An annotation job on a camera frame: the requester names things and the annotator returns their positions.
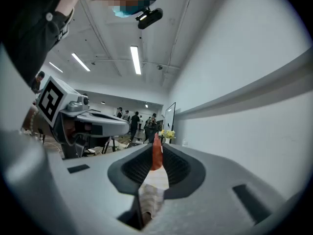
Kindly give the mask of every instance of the floor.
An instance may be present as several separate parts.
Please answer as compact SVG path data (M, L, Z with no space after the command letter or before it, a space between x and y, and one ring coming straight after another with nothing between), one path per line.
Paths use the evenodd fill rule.
M137 130L135 138L134 138L134 142L136 141L136 137L142 138L141 141L144 141L144 139L145 139L144 131L143 130L141 130L141 131ZM130 138L131 138L131 135L129 133L129 134L126 134L123 136L115 137L115 140L118 141L119 143L128 145L130 143L130 141L129 141ZM52 150L55 152L59 152L61 158L64 158L64 154L63 154L61 145L59 143L57 143L54 138L46 136L44 147L46 149L49 149L49 150ZM102 147L96 147L96 148L93 148L93 150L96 152L97 155L100 155L101 151L102 151ZM111 153L111 152L112 152L112 147L108 147L107 153Z

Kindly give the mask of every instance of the fluorescent light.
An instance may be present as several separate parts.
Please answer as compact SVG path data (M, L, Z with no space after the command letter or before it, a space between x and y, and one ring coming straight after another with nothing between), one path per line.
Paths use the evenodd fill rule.
M60 72L63 73L63 71L61 71L58 67L56 67L53 63L49 62L54 68L56 68L57 70L59 70Z
M142 18L140 18L139 20L143 20L147 17L147 15L144 15Z
M82 67L86 69L86 71L90 71L90 69L83 63L82 60L79 59L79 57L75 53L72 53L72 56L77 60L78 63L81 64Z
M138 56L138 47L137 46L131 46L131 52L132 52L132 57L133 57L133 62L134 62L136 74L141 75L139 56Z

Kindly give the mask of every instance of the black slot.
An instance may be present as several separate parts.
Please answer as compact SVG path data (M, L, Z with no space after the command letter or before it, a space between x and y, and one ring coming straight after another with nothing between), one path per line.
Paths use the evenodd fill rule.
M74 167L70 167L70 168L67 168L68 169L68 172L69 173L75 173L75 172L79 172L81 170L86 170L90 168L88 165L86 164L83 164L83 165L78 165L78 166L74 166Z
M246 185L235 186L233 187L233 191L253 218L255 224L260 223L271 215L271 212L261 203L261 201L251 194Z

